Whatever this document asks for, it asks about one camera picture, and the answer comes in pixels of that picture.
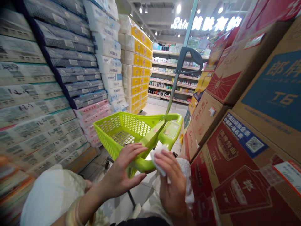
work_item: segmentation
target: bracelet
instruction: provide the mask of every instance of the bracelet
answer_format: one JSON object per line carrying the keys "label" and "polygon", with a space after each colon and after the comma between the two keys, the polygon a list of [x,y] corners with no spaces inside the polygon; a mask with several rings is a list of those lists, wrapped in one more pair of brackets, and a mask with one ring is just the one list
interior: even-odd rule
{"label": "bracelet", "polygon": [[82,196],[78,197],[69,207],[66,213],[66,226],[84,226],[78,218],[78,206]]}

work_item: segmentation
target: qr code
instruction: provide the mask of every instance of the qr code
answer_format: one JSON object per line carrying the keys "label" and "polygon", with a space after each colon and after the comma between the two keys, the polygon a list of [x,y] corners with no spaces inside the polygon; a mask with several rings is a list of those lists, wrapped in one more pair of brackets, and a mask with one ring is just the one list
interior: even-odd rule
{"label": "qr code", "polygon": [[255,153],[258,151],[260,148],[264,146],[264,144],[258,140],[256,137],[252,137],[247,143],[246,146],[253,152]]}

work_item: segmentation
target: green shopping basket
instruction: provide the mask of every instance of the green shopping basket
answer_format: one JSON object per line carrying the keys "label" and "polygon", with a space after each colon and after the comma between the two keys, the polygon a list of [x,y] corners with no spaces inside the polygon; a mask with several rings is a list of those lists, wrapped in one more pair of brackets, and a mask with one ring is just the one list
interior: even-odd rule
{"label": "green shopping basket", "polygon": [[[203,65],[203,60],[198,52],[188,47],[182,47],[173,87],[177,85],[179,74],[187,74],[187,72],[182,72],[187,52],[190,52],[191,57],[198,65]],[[200,67],[198,70],[189,73],[197,73],[201,70],[202,68]],[[141,142],[143,146],[148,148],[130,163],[131,171],[128,172],[129,177],[133,177],[137,170],[146,172],[155,169],[153,162],[145,158],[157,146],[159,140],[167,146],[169,151],[177,140],[183,118],[180,114],[169,114],[174,93],[175,89],[172,89],[165,115],[142,116],[117,112],[93,124],[101,143],[114,161],[121,149],[127,144]]]}

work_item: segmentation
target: store sign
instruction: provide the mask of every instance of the store sign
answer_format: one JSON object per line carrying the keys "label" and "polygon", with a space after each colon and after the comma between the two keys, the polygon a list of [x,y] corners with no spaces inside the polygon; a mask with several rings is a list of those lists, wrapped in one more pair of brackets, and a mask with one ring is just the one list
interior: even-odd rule
{"label": "store sign", "polygon": [[[234,27],[238,27],[242,21],[240,17],[232,17],[231,20],[228,22],[229,18],[220,17],[216,20],[214,25],[215,19],[214,17],[206,17],[203,23],[203,17],[195,17],[192,23],[191,30],[200,30],[202,27],[202,31],[211,31],[213,28],[215,31],[223,31],[226,27],[226,31],[231,30]],[[171,29],[187,29],[189,22],[186,20],[182,20],[180,17],[176,17],[173,21],[173,24],[170,25]]]}

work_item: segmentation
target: ceiling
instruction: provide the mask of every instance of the ceiling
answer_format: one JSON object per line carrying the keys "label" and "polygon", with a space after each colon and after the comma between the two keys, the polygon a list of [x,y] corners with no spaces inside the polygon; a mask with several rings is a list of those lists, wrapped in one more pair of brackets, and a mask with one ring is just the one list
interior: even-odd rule
{"label": "ceiling", "polygon": [[[200,10],[199,14],[195,16],[202,16],[203,21],[206,17],[217,18],[232,18],[233,16],[245,17],[253,0],[199,0],[197,10]],[[169,43],[183,43],[186,34],[185,29],[171,29],[170,25],[173,24],[176,17],[180,17],[183,20],[189,20],[191,9],[194,0],[123,0],[122,4],[128,12],[131,12],[134,19],[140,24],[144,25],[143,30],[150,35],[152,40],[158,42]],[[181,4],[181,11],[176,13],[178,4]],[[143,7],[143,12],[139,12],[139,8]],[[147,6],[148,13],[145,13],[145,6]],[[222,13],[218,13],[218,10],[224,6]],[[212,29],[208,31],[191,31],[191,36],[208,36],[214,35]]]}

